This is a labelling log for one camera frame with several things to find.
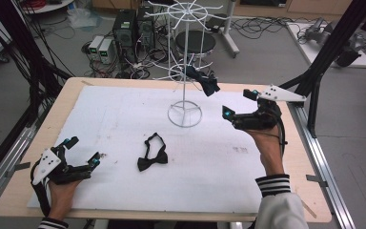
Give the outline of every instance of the bow tie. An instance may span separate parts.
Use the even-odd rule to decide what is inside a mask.
[[[159,152],[155,158],[148,159],[148,153],[150,152],[150,146],[151,146],[150,140],[152,140],[156,136],[159,136],[160,140],[163,143],[163,146],[159,149]],[[168,163],[168,155],[165,153],[166,145],[165,145],[165,142],[163,141],[162,137],[160,137],[160,135],[158,135],[158,133],[154,133],[152,136],[150,136],[148,138],[148,140],[145,141],[145,144],[147,145],[147,153],[145,154],[145,158],[140,157],[137,162],[139,172],[142,172],[142,171],[150,168],[150,166],[154,163],[159,163],[159,164]]]
[[[185,74],[200,83],[206,96],[210,96],[219,91],[214,72],[206,75],[203,72],[198,72],[193,66],[188,65],[185,69]]]

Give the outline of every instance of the black strap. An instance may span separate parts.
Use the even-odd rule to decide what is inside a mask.
[[[49,205],[49,199],[47,198],[46,187],[45,187],[45,183],[47,182],[47,179],[44,178],[42,181],[40,181],[36,185],[32,184],[32,181],[34,180],[34,170],[38,164],[40,164],[40,160],[37,160],[37,162],[35,162],[35,164],[31,168],[31,172],[30,172],[31,187],[34,189],[34,192],[37,195],[38,201],[40,202],[41,211],[43,212],[44,216],[47,217],[51,210],[50,205]]]
[[[150,140],[152,140],[154,137],[158,136],[160,140],[163,143],[163,146],[159,149],[159,152],[155,158],[148,159],[148,153],[150,152]],[[147,145],[147,152],[145,154],[145,158],[140,157],[138,159],[137,165],[139,172],[142,172],[148,168],[154,163],[160,163],[160,164],[167,164],[168,163],[168,155],[165,153],[166,144],[163,141],[162,137],[158,135],[158,133],[154,133],[152,136],[150,136],[146,141],[145,145]]]

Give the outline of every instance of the wooden table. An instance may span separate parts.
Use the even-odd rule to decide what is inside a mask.
[[[114,86],[149,89],[175,89],[172,81],[123,80],[71,78],[67,81],[61,94],[52,106],[44,123],[25,153],[22,163],[34,163],[39,159],[45,148],[55,144],[58,134],[69,116],[83,87]],[[221,92],[242,92],[244,89],[262,91],[264,86],[242,84],[218,84]],[[187,85],[188,90],[196,90]],[[291,187],[304,205],[305,217],[309,222],[328,222],[332,219],[327,202],[319,184],[306,179],[306,175],[315,175],[311,162],[306,154],[290,111],[284,102],[278,103],[282,119],[286,127],[286,137],[291,144],[286,147],[284,163],[286,172],[291,176]],[[29,169],[14,173],[10,183],[0,197],[0,217],[42,217],[40,209],[28,208],[27,203],[33,192],[30,186]],[[140,212],[140,211],[103,211],[103,210],[72,210],[70,218],[83,219],[157,219],[157,220],[211,220],[211,221],[251,221],[256,213],[178,213],[178,212]]]

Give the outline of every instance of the metal rail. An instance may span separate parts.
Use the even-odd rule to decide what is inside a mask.
[[[304,108],[296,107],[294,104],[288,104],[288,107],[294,117],[295,125],[297,126],[299,133],[306,141],[307,153],[313,160],[313,166],[315,166],[317,175],[320,176],[322,181],[326,181],[328,184],[328,187],[323,187],[322,189],[332,204],[333,211],[340,227],[344,229],[356,228],[349,210],[346,207],[346,203],[337,188],[335,178],[326,157],[323,154],[322,148],[320,148],[317,138],[314,138],[308,130],[308,115]]]
[[[0,163],[0,188],[4,185],[4,182],[9,178],[5,175],[7,172],[12,172],[13,167],[18,163],[19,159],[29,148],[35,134],[37,133],[37,128],[35,123],[31,127],[26,127],[23,129],[19,137],[14,141],[10,148],[10,151],[4,157]]]

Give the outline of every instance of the black metal frame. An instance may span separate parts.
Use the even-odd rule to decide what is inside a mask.
[[[1,163],[24,127],[29,127],[38,117],[42,101],[47,97],[55,98],[59,95],[62,86],[55,75],[63,79],[68,79],[71,75],[45,59],[11,0],[0,0],[0,21],[20,54],[27,60],[26,71],[30,75],[30,78],[27,79],[30,84],[30,105],[0,146]],[[7,44],[1,35],[0,43],[13,60],[18,59],[11,45]],[[22,74],[25,73],[21,66],[17,67]],[[44,87],[45,94],[41,94],[40,85]]]
[[[341,17],[310,68],[302,75],[279,86],[282,89],[289,89],[298,85],[295,89],[296,94],[304,96],[311,94],[308,130],[313,137],[316,137],[315,122],[320,81],[332,62],[341,54],[343,47],[365,17],[366,0],[354,0]]]

